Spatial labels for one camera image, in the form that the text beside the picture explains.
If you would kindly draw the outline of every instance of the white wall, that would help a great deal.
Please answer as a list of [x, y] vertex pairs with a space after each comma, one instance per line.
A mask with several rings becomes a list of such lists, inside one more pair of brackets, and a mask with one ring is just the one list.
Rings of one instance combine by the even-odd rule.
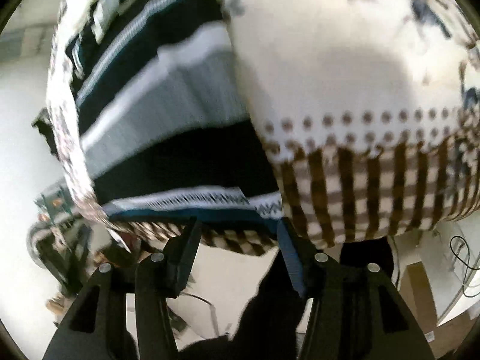
[[0, 64], [0, 318], [30, 360], [55, 332], [45, 301], [58, 284], [26, 250], [37, 220], [36, 195], [62, 177], [47, 143], [30, 124], [45, 104], [47, 55]]
[[13, 31], [35, 24], [56, 23], [60, 0], [23, 0], [4, 31]]

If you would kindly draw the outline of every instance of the black cable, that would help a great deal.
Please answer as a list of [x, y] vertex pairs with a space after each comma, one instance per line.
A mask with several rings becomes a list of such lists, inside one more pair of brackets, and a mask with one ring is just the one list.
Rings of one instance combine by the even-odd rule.
[[208, 300], [206, 300], [204, 298], [201, 298], [198, 295], [193, 295], [193, 294], [190, 294], [190, 293], [184, 292], [184, 291], [182, 291], [180, 294], [185, 295], [185, 296], [189, 296], [189, 297], [192, 297], [192, 298], [196, 298], [196, 299], [201, 300], [201, 301], [203, 301], [203, 302], [205, 302], [209, 305], [209, 307], [210, 307], [210, 318], [212, 319], [213, 329], [214, 329], [215, 334], [217, 336], [219, 336], [220, 335], [220, 330], [218, 328], [216, 307], [212, 303], [210, 303]]
[[[455, 253], [455, 251], [453, 250], [452, 242], [456, 238], [461, 239], [463, 241], [464, 245], [466, 246], [466, 251], [467, 251], [466, 262], [463, 259], [460, 258], [459, 253]], [[474, 268], [474, 267], [470, 266], [470, 247], [469, 247], [469, 244], [467, 243], [467, 240], [465, 238], [463, 238], [461, 235], [456, 235], [456, 236], [454, 236], [450, 239], [450, 250], [452, 251], [453, 256], [455, 256], [455, 258], [457, 260], [459, 260], [466, 268], [468, 268], [468, 269], [470, 269], [474, 272], [475, 271], [480, 271], [480, 268]], [[462, 283], [463, 296], [466, 297], [466, 298], [476, 298], [478, 295], [480, 295], [480, 292], [477, 293], [476, 295], [467, 295], [465, 293], [465, 286], [467, 286], [467, 274], [468, 274], [468, 270], [465, 269], [465, 275], [463, 276], [463, 283]]]

